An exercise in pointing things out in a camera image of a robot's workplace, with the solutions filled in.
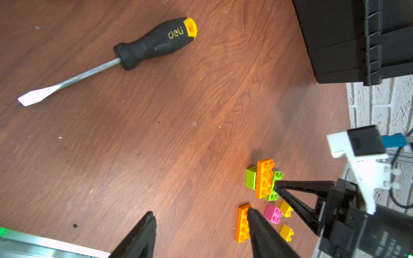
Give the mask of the yellow small lego brick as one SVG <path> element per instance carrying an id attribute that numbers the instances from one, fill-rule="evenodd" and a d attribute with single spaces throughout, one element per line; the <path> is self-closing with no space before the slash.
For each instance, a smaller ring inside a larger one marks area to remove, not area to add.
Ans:
<path id="1" fill-rule="evenodd" d="M 280 236 L 286 241 L 286 242 L 291 242 L 292 241 L 292 236 L 294 236 L 295 232 L 292 228 L 290 228 L 288 225 L 283 225 Z"/>
<path id="2" fill-rule="evenodd" d="M 283 201 L 282 204 L 280 205 L 279 209 L 282 212 L 282 215 L 285 218 L 290 218 L 291 217 L 291 213 L 294 211 L 294 209 L 286 202 Z"/>

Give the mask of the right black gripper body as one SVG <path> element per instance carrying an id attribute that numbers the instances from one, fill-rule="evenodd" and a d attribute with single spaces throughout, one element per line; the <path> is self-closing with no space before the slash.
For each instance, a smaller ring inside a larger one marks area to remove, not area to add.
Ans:
<path id="1" fill-rule="evenodd" d="M 343 179 L 316 184 L 317 198 L 324 202 L 319 250 L 332 258 L 355 257 L 367 222 L 367 214 L 360 209 L 358 185 Z"/>

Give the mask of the orange long lego brick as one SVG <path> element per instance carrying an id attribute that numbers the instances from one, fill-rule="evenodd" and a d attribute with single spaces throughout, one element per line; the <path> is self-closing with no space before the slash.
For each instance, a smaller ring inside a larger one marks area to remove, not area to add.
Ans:
<path id="1" fill-rule="evenodd" d="M 251 204 L 245 204 L 238 208 L 237 226 L 235 240 L 237 243 L 244 243 L 251 238 L 250 227 L 247 220 L 247 212 L 249 208 L 253 207 Z"/>
<path id="2" fill-rule="evenodd" d="M 257 163 L 257 179 L 256 179 L 256 198 L 266 198 L 272 193 L 273 181 L 271 178 L 274 176 L 273 168 L 275 164 L 273 159 L 267 158 L 260 160 Z"/>

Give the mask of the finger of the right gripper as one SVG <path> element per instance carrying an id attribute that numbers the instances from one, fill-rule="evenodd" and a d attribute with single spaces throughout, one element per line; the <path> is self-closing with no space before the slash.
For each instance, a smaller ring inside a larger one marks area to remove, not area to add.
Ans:
<path id="1" fill-rule="evenodd" d="M 319 221 L 315 217 L 315 209 L 306 205 L 291 193 L 281 193 L 280 196 L 292 207 L 307 227 L 309 227 L 314 234 L 319 235 Z"/>
<path id="2" fill-rule="evenodd" d="M 335 190 L 334 181 L 277 181 L 274 190 L 280 194 L 283 191 L 293 190 L 318 197 L 327 197 L 330 191 Z"/>

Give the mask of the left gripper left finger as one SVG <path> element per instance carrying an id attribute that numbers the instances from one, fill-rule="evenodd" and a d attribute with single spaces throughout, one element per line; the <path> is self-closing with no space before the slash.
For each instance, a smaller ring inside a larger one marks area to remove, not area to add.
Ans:
<path id="1" fill-rule="evenodd" d="M 147 212 L 109 258 L 153 258 L 157 222 L 152 211 Z"/>

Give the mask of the black plastic toolbox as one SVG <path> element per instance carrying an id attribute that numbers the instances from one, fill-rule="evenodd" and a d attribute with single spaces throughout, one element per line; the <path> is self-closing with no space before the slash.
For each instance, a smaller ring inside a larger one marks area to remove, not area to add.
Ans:
<path id="1" fill-rule="evenodd" d="M 362 82 L 413 73 L 412 1 L 294 1 L 318 83 Z"/>

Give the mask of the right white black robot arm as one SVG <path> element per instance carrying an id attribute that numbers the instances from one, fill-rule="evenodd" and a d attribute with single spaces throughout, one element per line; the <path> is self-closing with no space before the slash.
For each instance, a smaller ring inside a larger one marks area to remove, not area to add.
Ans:
<path id="1" fill-rule="evenodd" d="M 333 258 L 353 258 L 358 249 L 374 258 L 413 255 L 413 218 L 377 205 L 361 209 L 357 184 L 333 181 L 277 181 L 275 192 L 320 237 L 319 250 Z"/>

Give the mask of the pink lego brick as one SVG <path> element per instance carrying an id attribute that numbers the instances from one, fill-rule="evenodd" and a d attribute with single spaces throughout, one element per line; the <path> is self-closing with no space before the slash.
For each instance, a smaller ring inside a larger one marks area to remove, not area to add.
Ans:
<path id="1" fill-rule="evenodd" d="M 271 223 L 277 225 L 280 223 L 280 218 L 283 216 L 282 211 L 271 203 L 267 204 L 264 212 L 264 217 Z"/>

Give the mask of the small green lego brick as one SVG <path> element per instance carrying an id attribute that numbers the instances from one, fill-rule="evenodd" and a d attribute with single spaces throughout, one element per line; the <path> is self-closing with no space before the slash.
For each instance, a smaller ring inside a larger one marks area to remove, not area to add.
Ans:
<path id="1" fill-rule="evenodd" d="M 245 185 L 252 190 L 256 190 L 256 180 L 257 180 L 257 166 L 248 168 L 246 170 Z"/>

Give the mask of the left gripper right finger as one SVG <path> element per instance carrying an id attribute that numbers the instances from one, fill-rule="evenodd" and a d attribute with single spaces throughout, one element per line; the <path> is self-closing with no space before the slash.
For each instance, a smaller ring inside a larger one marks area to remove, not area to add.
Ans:
<path id="1" fill-rule="evenodd" d="M 247 220 L 254 258 L 299 258 L 258 210 L 249 208 Z"/>

